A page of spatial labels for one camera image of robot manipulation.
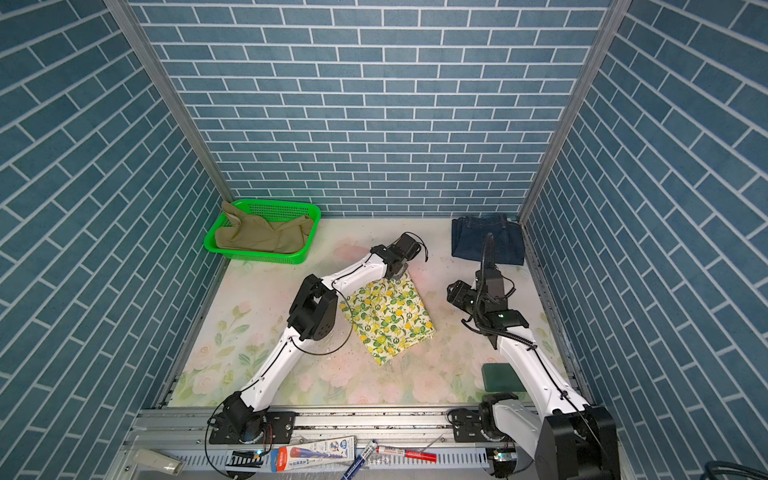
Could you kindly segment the yellow lemon print skirt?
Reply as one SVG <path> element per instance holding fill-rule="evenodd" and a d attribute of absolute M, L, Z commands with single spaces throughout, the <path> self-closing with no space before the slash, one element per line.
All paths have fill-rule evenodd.
<path fill-rule="evenodd" d="M 398 280 L 381 279 L 357 289 L 342 301 L 341 310 L 379 366 L 435 334 L 409 273 Z"/>

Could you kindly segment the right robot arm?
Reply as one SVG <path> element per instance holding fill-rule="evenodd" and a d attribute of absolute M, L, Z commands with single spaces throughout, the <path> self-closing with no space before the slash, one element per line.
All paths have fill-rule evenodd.
<path fill-rule="evenodd" d="M 480 404 L 488 436 L 508 437 L 531 459 L 540 479 L 619 479 L 616 423 L 604 407 L 591 405 L 546 357 L 527 320 L 509 307 L 506 277 L 482 266 L 475 284 L 458 280 L 447 301 L 468 314 L 462 323 L 490 343 L 511 365 L 535 407 L 516 396 L 490 395 Z"/>

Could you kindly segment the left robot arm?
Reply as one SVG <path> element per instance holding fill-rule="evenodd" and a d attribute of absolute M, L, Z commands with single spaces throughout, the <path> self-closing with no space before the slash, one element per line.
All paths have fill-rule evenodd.
<path fill-rule="evenodd" d="M 214 445 L 270 441 L 268 409 L 293 367 L 310 353 L 307 348 L 332 332 L 338 301 L 371 282 L 401 278 L 408 262 L 427 252 L 421 237 L 405 232 L 389 245 L 372 247 L 361 260 L 336 273 L 305 277 L 274 349 L 251 380 L 214 409 L 207 421 L 207 440 Z"/>

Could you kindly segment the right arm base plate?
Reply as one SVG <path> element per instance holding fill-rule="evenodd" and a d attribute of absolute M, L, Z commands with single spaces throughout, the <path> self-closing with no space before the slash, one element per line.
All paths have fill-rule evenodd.
<path fill-rule="evenodd" d="M 481 410 L 454 408 L 447 412 L 446 419 L 456 443 L 493 442 L 500 439 L 489 418 Z"/>

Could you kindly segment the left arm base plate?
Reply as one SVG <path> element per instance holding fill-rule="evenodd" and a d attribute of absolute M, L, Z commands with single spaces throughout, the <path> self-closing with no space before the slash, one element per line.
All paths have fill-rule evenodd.
<path fill-rule="evenodd" d="M 207 440 L 214 445 L 288 444 L 296 417 L 292 411 L 251 413 L 244 418 L 232 413 L 217 413 L 209 421 Z"/>

